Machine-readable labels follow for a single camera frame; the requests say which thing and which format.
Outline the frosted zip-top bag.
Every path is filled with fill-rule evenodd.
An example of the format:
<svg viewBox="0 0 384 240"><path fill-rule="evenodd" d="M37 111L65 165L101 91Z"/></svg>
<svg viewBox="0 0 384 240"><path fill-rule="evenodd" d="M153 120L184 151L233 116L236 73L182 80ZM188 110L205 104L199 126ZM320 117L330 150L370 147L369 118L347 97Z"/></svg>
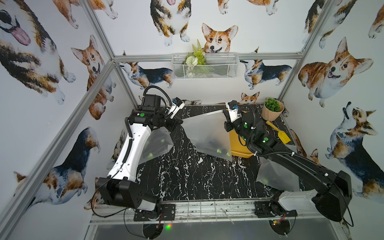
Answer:
<svg viewBox="0 0 384 240"><path fill-rule="evenodd" d="M144 145L139 165L167 154L173 146L174 143L168 129L162 127L152 131Z"/></svg>
<svg viewBox="0 0 384 240"><path fill-rule="evenodd" d="M230 135L222 110L183 120L182 127L199 153L232 161Z"/></svg>
<svg viewBox="0 0 384 240"><path fill-rule="evenodd" d="M259 157L260 168L256 181L274 188L288 192L299 192L299 177L271 160Z"/></svg>

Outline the yellow plastic tray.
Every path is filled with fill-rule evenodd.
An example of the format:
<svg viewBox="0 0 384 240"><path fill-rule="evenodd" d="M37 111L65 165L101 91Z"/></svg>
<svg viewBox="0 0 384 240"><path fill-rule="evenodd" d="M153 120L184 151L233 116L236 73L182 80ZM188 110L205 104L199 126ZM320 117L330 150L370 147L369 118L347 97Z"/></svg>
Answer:
<svg viewBox="0 0 384 240"><path fill-rule="evenodd" d="M230 135L232 156L246 158L246 159L253 156L253 153L246 146L244 146L245 141L243 139L239 141L238 134L234 130L230 131L229 135Z"/></svg>

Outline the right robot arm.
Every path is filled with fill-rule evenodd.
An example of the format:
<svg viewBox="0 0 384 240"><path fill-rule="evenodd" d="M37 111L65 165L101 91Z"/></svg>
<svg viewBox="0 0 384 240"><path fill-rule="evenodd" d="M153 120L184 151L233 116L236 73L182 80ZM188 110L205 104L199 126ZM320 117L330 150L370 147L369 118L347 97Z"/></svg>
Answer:
<svg viewBox="0 0 384 240"><path fill-rule="evenodd" d="M349 174L344 171L335 173L290 150L262 130L262 122L257 120L252 110L228 107L223 113L227 132L234 130L252 154L269 159L306 181L315 190L310 204L321 215L334 222L343 220L345 213L350 211L349 203L352 200Z"/></svg>

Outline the frosted zip-top bag front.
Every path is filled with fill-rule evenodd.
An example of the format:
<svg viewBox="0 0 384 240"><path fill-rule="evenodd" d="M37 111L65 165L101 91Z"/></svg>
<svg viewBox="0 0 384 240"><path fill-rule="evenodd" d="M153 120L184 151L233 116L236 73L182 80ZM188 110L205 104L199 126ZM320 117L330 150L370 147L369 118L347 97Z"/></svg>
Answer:
<svg viewBox="0 0 384 240"><path fill-rule="evenodd" d="M256 181L274 188L288 192L299 192L299 177L271 160L259 157L260 168Z"/></svg>

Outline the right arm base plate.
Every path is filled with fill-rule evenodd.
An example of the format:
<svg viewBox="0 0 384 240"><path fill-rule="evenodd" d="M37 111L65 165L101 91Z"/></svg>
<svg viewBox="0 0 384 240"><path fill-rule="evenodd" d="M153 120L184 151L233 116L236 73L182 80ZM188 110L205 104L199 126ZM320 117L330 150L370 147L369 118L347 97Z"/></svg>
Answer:
<svg viewBox="0 0 384 240"><path fill-rule="evenodd" d="M296 210L288 211L285 210L278 202L271 201L256 201L255 204L255 215L258 218L282 218L286 217L297 217L298 213Z"/></svg>

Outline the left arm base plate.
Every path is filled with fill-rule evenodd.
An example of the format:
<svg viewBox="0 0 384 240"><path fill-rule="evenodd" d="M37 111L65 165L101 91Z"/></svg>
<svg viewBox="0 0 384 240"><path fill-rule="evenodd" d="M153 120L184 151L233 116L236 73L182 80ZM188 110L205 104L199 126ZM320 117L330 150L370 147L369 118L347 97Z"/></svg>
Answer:
<svg viewBox="0 0 384 240"><path fill-rule="evenodd" d="M136 210L134 222L173 221L175 213L175 204L157 204L153 211Z"/></svg>

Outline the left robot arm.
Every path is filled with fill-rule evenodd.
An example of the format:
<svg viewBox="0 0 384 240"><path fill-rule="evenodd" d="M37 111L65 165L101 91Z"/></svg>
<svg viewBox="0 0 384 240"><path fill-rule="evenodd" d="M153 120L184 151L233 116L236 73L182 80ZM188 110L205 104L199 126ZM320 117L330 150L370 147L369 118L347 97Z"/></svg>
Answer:
<svg viewBox="0 0 384 240"><path fill-rule="evenodd" d="M96 191L101 194L105 204L160 214L160 200L147 195L136 183L137 169L145 143L152 132L160 128L171 132L182 123L180 118L168 117L163 111L132 111L125 118L128 136L120 155L108 176L99 178L96 183Z"/></svg>

